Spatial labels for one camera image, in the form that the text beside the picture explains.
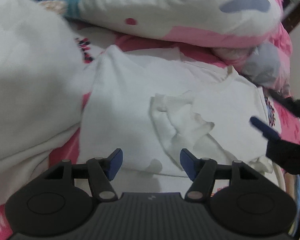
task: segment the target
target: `white cloth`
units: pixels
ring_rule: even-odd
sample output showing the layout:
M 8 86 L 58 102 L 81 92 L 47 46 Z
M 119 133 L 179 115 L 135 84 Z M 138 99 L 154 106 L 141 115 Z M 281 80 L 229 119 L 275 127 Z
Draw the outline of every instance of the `white cloth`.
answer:
M 186 176 L 162 148 L 150 118 L 150 101 L 156 93 L 173 97 L 188 90 L 198 93 L 207 82 L 227 80 L 227 69 L 202 64 L 206 69 L 181 62 L 177 48 L 123 53 L 116 46 L 109 47 L 98 62 L 93 92 L 83 113 L 78 161 L 106 157 L 119 147 L 124 152 L 123 168 Z M 252 101 L 262 108 L 262 100 L 259 96 Z M 233 132 L 229 137 L 237 139 Z M 251 145 L 260 143 L 254 140 L 250 139 Z
M 250 117 L 268 123 L 262 88 L 257 88 L 234 68 L 217 84 L 206 84 L 194 99 L 193 111 L 213 122 L 209 133 L 237 159 L 248 162 L 266 153 L 267 140 L 252 127 Z
M 83 40 L 89 39 L 89 50 L 87 51 L 94 60 L 91 63 L 85 63 L 84 70 L 82 72 L 83 93 L 89 93 L 92 90 L 92 84 L 94 82 L 96 74 L 96 65 L 98 56 L 106 50 L 107 47 L 115 43 L 116 35 L 114 32 L 93 26 L 87 27 L 89 24 L 84 22 L 68 22 L 71 28 L 74 39 Z
M 82 55 L 34 0 L 0 0 L 0 205 L 79 127 Z
M 245 48 L 277 28 L 276 0 L 68 0 L 70 18 L 136 36 L 201 47 Z
M 180 167 L 180 150 L 183 148 L 197 158 L 212 158 L 219 164 L 231 165 L 236 158 L 208 134 L 214 123 L 206 122 L 193 112 L 194 99 L 195 94 L 191 91 L 178 97 L 154 96 L 150 115 L 163 149 Z

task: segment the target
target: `bedding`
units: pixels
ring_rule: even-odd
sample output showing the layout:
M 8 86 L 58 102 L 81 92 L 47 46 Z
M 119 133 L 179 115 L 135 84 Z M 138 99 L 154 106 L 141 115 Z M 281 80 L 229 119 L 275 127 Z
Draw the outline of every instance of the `bedding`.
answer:
M 282 0 L 40 0 L 122 33 L 213 48 L 253 83 L 290 95 L 291 41 Z
M 92 57 L 91 62 L 85 61 L 85 55 L 82 51 L 81 60 L 84 62 L 84 76 L 87 81 L 94 76 L 96 72 L 96 61 L 98 56 L 102 54 L 107 47 L 116 44 L 123 51 L 135 51 L 148 48 L 170 48 L 178 47 L 181 52 L 181 58 L 186 57 L 191 64 L 200 68 L 202 64 L 210 64 L 216 68 L 226 68 L 227 65 L 216 57 L 209 49 L 200 48 L 184 43 L 158 41 L 136 36 L 115 33 L 100 27 L 92 26 L 82 22 L 70 22 L 73 38 L 79 41 L 88 43 L 86 52 L 89 57 Z M 281 105 L 273 101 L 264 91 L 265 104 L 269 125 L 276 129 L 281 137 L 291 142 L 300 143 L 300 120 L 294 117 Z M 83 107 L 88 101 L 90 94 L 87 93 L 83 97 Z M 64 144 L 63 147 L 53 150 L 49 155 L 49 166 L 53 166 L 62 159 L 71 159 L 72 163 L 77 163 L 80 155 L 79 150 L 79 135 L 78 129 L 74 135 Z M 275 184 L 282 186 L 282 171 L 275 169 L 272 173 L 263 172 L 264 175 Z M 124 191 L 139 191 L 146 192 L 149 190 L 145 185 L 152 185 L 151 190 L 160 191 L 180 191 L 183 195 L 188 189 L 191 181 L 186 177 L 171 177 L 166 175 L 153 174 L 146 171 L 135 171 L 122 168 L 118 176 L 112 182 L 113 187 L 118 194 Z M 218 181 L 213 192 L 226 187 L 228 181 Z M 77 180 L 76 185 L 89 192 L 89 186 L 86 181 Z M 12 231 L 4 215 L 4 205 L 0 206 L 0 240 L 5 240 L 11 235 Z
M 110 46 L 99 58 L 82 118 L 79 162 L 96 153 L 106 157 L 118 145 L 127 153 L 124 168 L 186 176 L 180 170 L 182 147 L 197 158 L 211 157 L 208 151 L 216 149 L 213 156 L 220 164 L 231 164 L 236 159 L 249 162 L 264 155 L 267 141 L 249 123 L 253 115 L 268 121 L 262 91 L 261 96 L 255 85 L 231 67 L 211 71 L 213 67 L 203 64 L 199 76 L 195 73 L 197 66 L 180 60 L 178 48 L 123 53 L 117 46 Z M 182 101 L 175 96 L 193 94 L 193 104 L 178 110 L 174 119 L 169 115 L 173 124 L 165 122 L 163 115 L 158 121 L 151 109 L 157 93 L 170 95 L 170 102 L 174 100 L 178 106 Z M 196 113 L 192 122 L 190 109 Z M 167 150 L 169 136 L 174 150 Z M 202 143 L 207 152 L 200 150 Z

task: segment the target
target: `white t-shirt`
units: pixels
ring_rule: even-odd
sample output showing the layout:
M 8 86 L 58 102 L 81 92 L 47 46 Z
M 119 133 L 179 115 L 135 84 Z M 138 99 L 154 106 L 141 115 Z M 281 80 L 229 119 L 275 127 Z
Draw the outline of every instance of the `white t-shirt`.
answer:
M 110 46 L 100 57 L 93 92 L 83 113 L 78 161 L 107 157 L 116 148 L 121 148 L 124 168 L 186 176 L 162 147 L 150 117 L 151 100 L 157 93 L 177 97 L 190 90 L 198 94 L 207 83 L 220 83 L 228 80 L 227 76 L 228 69 L 206 63 L 198 67 L 182 62 L 178 48 L 123 53 L 116 46 Z M 260 110 L 263 98 L 257 98 L 259 91 L 248 83 L 247 87 L 255 90 L 252 102 L 248 102 L 254 105 L 249 109 Z M 235 106 L 238 110 L 245 106 L 243 101 L 239 104 L 237 107 L 233 102 L 224 108 Z M 263 118 L 261 115 L 259 117 L 266 121 L 265 113 Z M 234 132 L 229 137 L 234 142 L 240 138 Z M 259 143 L 256 136 L 250 140 L 250 145 Z
M 215 124 L 210 135 L 224 150 L 248 162 L 266 152 L 267 140 L 249 122 L 257 116 L 268 123 L 263 97 L 262 88 L 232 68 L 223 82 L 203 87 L 194 99 L 193 111 Z

